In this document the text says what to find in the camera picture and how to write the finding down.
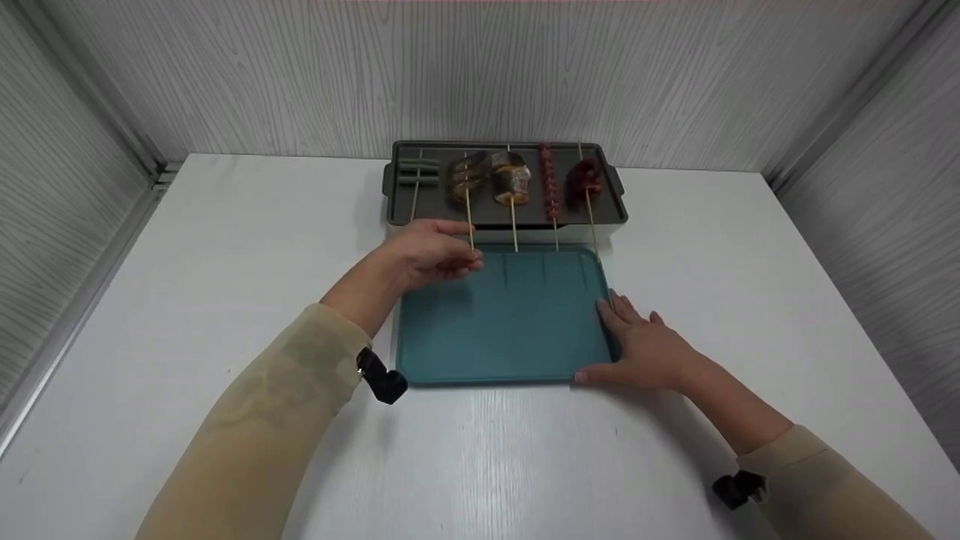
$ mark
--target table surface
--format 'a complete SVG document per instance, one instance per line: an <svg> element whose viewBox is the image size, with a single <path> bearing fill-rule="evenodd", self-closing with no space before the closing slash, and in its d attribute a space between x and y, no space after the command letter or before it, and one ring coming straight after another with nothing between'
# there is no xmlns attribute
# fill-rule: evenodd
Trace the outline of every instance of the table surface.
<svg viewBox="0 0 960 540"><path fill-rule="evenodd" d="M0 462L4 537L131 538L209 408L383 239L380 160L193 155ZM931 532L960 476L758 174L620 169L610 283L810 427ZM392 363L393 325L374 340ZM764 538L671 394L359 387L285 538Z"/></svg>

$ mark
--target metal frame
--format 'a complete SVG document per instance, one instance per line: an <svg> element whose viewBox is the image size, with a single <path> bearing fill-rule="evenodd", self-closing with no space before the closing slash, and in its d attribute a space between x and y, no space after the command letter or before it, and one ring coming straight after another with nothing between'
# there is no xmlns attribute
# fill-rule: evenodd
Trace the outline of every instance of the metal frame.
<svg viewBox="0 0 960 540"><path fill-rule="evenodd" d="M867 64L850 88L817 115L783 158L764 174L778 197L837 141L900 69L930 39L960 4L958 0L924 0Z"/></svg>
<svg viewBox="0 0 960 540"><path fill-rule="evenodd" d="M63 311L60 320L34 354L30 367L21 376L6 406L0 410L0 459L3 459L20 426L23 425L30 410L43 393L43 389L70 351L86 320L100 302L100 298L150 216L153 215L165 191L165 189L148 189L137 200L127 219L120 225L113 239L86 276L77 294Z"/></svg>
<svg viewBox="0 0 960 540"><path fill-rule="evenodd" d="M0 0L20 26L30 34L47 60L63 75L63 79L86 101L120 147L148 177L148 185L164 171L166 159L150 138L140 134L128 118L133 118L126 100L109 81L95 60L83 47L70 43L67 33L37 0Z"/></svg>

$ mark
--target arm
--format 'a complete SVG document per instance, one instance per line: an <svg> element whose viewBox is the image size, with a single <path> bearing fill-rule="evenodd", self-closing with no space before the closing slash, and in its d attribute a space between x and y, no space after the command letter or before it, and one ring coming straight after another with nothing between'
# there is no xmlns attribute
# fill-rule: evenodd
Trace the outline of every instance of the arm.
<svg viewBox="0 0 960 540"><path fill-rule="evenodd" d="M279 538L324 431L360 381L356 357L406 290L482 266L449 234L414 222L350 269L227 388L136 538Z"/></svg>
<svg viewBox="0 0 960 540"><path fill-rule="evenodd" d="M727 440L740 468L766 478L759 508L780 538L931 538L843 456L694 350L655 311L644 319L614 291L597 309L623 357L584 368L577 382L684 394Z"/></svg>

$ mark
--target gray wall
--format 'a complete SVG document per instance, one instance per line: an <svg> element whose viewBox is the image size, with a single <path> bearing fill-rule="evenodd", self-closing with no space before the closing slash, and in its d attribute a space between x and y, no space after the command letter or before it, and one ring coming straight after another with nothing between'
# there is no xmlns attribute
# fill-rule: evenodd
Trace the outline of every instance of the gray wall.
<svg viewBox="0 0 960 540"><path fill-rule="evenodd" d="M0 3L0 410L146 179Z"/></svg>
<svg viewBox="0 0 960 540"><path fill-rule="evenodd" d="M781 200L960 467L960 11Z"/></svg>
<svg viewBox="0 0 960 540"><path fill-rule="evenodd" d="M44 1L169 160L480 137L749 171L918 3Z"/></svg>

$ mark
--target person's left hand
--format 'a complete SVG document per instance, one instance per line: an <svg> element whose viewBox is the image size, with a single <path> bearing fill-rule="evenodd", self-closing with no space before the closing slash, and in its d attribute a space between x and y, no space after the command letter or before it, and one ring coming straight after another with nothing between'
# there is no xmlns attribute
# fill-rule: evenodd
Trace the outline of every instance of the person's left hand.
<svg viewBox="0 0 960 540"><path fill-rule="evenodd" d="M470 225L462 221L417 219L384 242L374 255L397 265L403 290L456 280L483 268L483 254L453 237L469 232Z"/></svg>

